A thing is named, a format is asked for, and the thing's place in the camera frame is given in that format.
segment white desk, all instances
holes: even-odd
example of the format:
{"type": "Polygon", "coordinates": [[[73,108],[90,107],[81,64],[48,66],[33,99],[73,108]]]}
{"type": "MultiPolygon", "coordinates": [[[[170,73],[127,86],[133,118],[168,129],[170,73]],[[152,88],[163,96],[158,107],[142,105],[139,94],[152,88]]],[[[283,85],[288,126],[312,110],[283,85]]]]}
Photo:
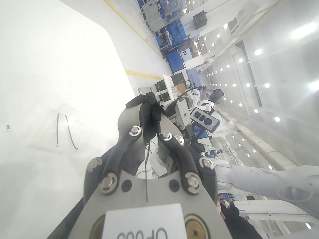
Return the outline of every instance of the white desk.
{"type": "Polygon", "coordinates": [[[0,238],[47,238],[82,198],[87,163],[117,142],[135,95],[101,26],[58,0],[0,8],[0,120],[10,126],[0,131],[0,238]],[[114,85],[125,94],[110,95],[114,85]],[[57,113],[79,150],[56,147],[57,113]]]}

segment ceiling light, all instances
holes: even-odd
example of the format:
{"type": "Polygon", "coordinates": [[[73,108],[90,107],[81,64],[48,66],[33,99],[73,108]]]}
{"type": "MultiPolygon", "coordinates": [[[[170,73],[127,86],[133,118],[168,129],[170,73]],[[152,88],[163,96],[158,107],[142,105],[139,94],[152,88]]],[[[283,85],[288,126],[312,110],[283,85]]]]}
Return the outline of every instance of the ceiling light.
{"type": "Polygon", "coordinates": [[[312,92],[317,91],[319,89],[319,80],[310,83],[309,88],[312,92]]]}
{"type": "Polygon", "coordinates": [[[262,53],[262,50],[261,49],[257,49],[256,51],[255,51],[255,55],[260,55],[262,53]]]}
{"type": "Polygon", "coordinates": [[[300,39],[304,36],[313,33],[317,29],[318,25],[315,23],[310,23],[307,25],[304,25],[302,27],[297,28],[291,33],[292,39],[300,39]]]}

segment black fabric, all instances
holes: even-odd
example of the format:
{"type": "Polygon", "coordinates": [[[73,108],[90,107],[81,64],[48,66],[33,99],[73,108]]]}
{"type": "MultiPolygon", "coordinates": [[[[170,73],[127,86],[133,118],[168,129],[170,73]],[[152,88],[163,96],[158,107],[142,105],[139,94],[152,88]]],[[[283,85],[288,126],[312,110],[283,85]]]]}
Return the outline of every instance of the black fabric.
{"type": "Polygon", "coordinates": [[[162,113],[166,115],[166,112],[163,107],[156,102],[153,92],[148,92],[145,95],[139,95],[133,98],[126,104],[126,108],[135,107],[142,103],[147,103],[147,105],[141,105],[139,115],[142,121],[140,121],[140,125],[145,127],[143,128],[144,139],[146,140],[147,138],[147,140],[151,140],[155,137],[156,133],[159,133],[159,122],[162,120],[162,113]]]}
{"type": "Polygon", "coordinates": [[[209,100],[215,103],[218,99],[220,99],[224,93],[220,89],[214,89],[209,97],[209,100]]]}
{"type": "Polygon", "coordinates": [[[233,209],[226,208],[220,204],[221,212],[225,216],[225,224],[233,239],[262,239],[255,227],[247,220],[239,216],[239,210],[235,206],[233,209]]]}

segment white sign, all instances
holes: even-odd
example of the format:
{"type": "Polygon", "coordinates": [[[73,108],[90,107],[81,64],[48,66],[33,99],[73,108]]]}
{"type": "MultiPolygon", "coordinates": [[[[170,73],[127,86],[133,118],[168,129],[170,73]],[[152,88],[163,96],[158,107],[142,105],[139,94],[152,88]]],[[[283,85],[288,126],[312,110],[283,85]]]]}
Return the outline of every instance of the white sign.
{"type": "Polygon", "coordinates": [[[187,239],[179,203],[107,211],[102,239],[187,239]]]}
{"type": "Polygon", "coordinates": [[[189,48],[186,48],[184,51],[181,51],[180,53],[181,53],[181,56],[182,56],[184,62],[193,58],[192,53],[190,52],[189,48]]]}

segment cable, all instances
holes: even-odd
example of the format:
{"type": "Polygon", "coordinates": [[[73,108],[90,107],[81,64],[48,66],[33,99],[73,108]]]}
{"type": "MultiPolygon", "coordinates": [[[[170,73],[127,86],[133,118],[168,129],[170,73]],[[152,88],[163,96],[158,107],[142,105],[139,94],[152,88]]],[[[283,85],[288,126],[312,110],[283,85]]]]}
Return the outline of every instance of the cable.
{"type": "Polygon", "coordinates": [[[152,169],[152,167],[149,169],[149,170],[147,170],[147,171],[141,171],[141,172],[139,172],[137,175],[135,175],[135,177],[137,177],[140,173],[142,173],[142,172],[149,172],[150,170],[152,169]]]}
{"type": "Polygon", "coordinates": [[[66,123],[67,123],[67,125],[68,125],[68,131],[69,131],[69,135],[70,135],[70,138],[71,138],[71,141],[72,141],[72,144],[73,144],[73,147],[75,148],[75,149],[78,149],[77,147],[75,147],[75,145],[74,145],[74,142],[73,142],[73,139],[72,139],[72,136],[71,136],[71,132],[70,132],[70,127],[69,127],[69,122],[68,122],[68,117],[65,115],[65,118],[66,118],[66,123]]]}
{"type": "Polygon", "coordinates": [[[151,169],[152,169],[152,167],[151,167],[150,169],[148,169],[147,171],[141,171],[141,172],[139,172],[137,175],[139,175],[139,174],[142,173],[142,172],[149,172],[151,169]]]}
{"type": "Polygon", "coordinates": [[[59,145],[59,113],[57,115],[57,147],[59,145]]]}

